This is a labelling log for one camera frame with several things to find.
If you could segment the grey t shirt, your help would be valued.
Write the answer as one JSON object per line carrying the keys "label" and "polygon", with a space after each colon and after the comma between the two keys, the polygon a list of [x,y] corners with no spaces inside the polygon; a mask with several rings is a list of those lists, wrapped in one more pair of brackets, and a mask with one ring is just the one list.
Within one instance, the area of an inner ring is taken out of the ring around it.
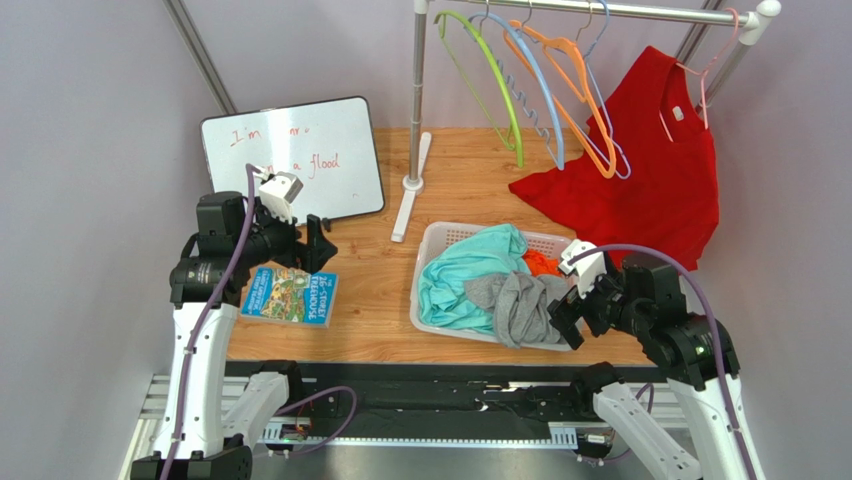
{"label": "grey t shirt", "polygon": [[550,324],[547,310],[568,293],[569,284],[562,277],[494,273],[466,281],[464,289],[468,300],[492,316],[491,326],[501,344],[518,349],[565,343]]}

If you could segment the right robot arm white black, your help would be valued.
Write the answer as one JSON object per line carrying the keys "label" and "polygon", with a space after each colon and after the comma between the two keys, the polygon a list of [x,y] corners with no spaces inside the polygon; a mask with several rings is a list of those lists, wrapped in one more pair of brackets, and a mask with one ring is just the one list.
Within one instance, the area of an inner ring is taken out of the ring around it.
{"label": "right robot arm white black", "polygon": [[740,364],[725,327],[688,269],[650,247],[573,241],[560,254],[573,282],[550,303],[551,324],[569,346],[610,330],[634,337],[658,368],[686,420],[690,455],[607,362],[582,369],[569,387],[579,415],[607,423],[656,479],[763,479],[742,402]]}

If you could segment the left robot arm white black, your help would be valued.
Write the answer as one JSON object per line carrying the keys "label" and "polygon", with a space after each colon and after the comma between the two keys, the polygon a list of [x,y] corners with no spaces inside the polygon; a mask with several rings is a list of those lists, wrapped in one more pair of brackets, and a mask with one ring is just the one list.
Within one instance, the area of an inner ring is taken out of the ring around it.
{"label": "left robot arm white black", "polygon": [[197,231],[169,277],[174,356],[153,452],[133,461],[133,479],[248,479],[252,449],[276,412],[302,399],[298,364],[265,361],[230,409],[222,405],[228,344],[253,268],[267,262],[316,273],[337,253],[326,220],[273,217],[270,202],[225,191],[201,197]]}

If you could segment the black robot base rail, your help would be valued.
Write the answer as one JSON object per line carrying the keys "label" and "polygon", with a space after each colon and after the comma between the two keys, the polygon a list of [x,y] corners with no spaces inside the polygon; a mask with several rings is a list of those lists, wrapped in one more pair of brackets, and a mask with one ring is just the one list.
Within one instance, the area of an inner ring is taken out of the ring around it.
{"label": "black robot base rail", "polygon": [[608,431],[573,381],[581,367],[302,363],[302,383],[258,436],[274,451],[332,446],[569,449]]}

